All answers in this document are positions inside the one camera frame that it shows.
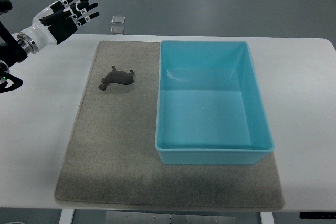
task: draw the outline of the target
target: plastic storage tub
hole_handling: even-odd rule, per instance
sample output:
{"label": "plastic storage tub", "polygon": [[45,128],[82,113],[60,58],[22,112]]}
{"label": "plastic storage tub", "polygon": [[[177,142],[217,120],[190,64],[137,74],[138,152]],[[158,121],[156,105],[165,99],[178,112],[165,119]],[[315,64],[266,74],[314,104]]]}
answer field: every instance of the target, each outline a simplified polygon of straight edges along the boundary
{"label": "plastic storage tub", "polygon": [[243,41],[162,41],[155,147],[165,164],[253,164],[274,148]]}

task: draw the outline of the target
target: robotic hand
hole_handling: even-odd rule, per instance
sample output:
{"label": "robotic hand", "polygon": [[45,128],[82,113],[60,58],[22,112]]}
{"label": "robotic hand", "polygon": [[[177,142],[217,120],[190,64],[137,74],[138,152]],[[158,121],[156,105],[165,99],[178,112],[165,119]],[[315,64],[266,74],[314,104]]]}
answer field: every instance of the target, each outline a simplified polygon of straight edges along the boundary
{"label": "robotic hand", "polygon": [[[20,87],[21,79],[9,74],[9,68],[27,58],[29,53],[37,53],[46,45],[60,44],[74,34],[78,27],[99,16],[99,12],[84,16],[98,6],[88,0],[59,0],[42,10],[33,18],[32,26],[21,31],[15,40],[0,22],[0,93]],[[0,0],[0,14],[12,9],[9,0]],[[13,84],[6,88],[7,79]]]}

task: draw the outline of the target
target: floor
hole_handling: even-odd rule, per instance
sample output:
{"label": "floor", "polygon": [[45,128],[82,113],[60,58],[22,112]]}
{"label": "floor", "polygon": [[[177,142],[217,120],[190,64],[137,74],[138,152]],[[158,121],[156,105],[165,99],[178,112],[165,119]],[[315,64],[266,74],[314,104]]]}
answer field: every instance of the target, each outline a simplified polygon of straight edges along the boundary
{"label": "floor", "polygon": [[[11,0],[13,9],[0,16],[11,33],[31,25],[32,18],[56,0]],[[91,0],[100,16],[80,27],[82,34],[110,34],[111,18],[125,16],[125,34],[228,37],[325,38],[336,46],[336,0]],[[0,209],[0,224],[14,221],[8,216],[30,212],[28,223],[57,223],[39,220],[48,210]],[[57,219],[58,211],[52,213]],[[74,223],[103,220],[104,211],[77,211]],[[246,217],[255,223],[253,215]],[[319,223],[300,220],[298,213],[274,213],[275,223]],[[323,223],[336,223],[328,220]]]}

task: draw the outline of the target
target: gray felt mat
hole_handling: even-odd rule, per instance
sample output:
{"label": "gray felt mat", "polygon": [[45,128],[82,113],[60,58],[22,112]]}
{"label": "gray felt mat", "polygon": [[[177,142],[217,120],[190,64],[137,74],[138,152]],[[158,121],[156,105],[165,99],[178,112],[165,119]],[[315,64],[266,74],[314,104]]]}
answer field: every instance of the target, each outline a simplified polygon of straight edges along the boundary
{"label": "gray felt mat", "polygon": [[[129,86],[98,89],[111,65]],[[159,44],[102,41],[73,127],[55,199],[125,210],[274,211],[284,205],[273,153],[254,165],[165,165],[155,149]]]}

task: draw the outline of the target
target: white table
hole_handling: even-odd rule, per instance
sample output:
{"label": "white table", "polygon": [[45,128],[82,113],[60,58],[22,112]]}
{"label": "white table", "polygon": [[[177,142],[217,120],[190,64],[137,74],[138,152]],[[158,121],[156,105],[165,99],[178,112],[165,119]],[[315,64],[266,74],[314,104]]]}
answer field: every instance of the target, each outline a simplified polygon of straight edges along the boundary
{"label": "white table", "polygon": [[11,68],[0,94],[0,207],[63,208],[56,180],[102,40],[244,40],[275,143],[284,211],[336,211],[336,51],[324,39],[73,35]]}

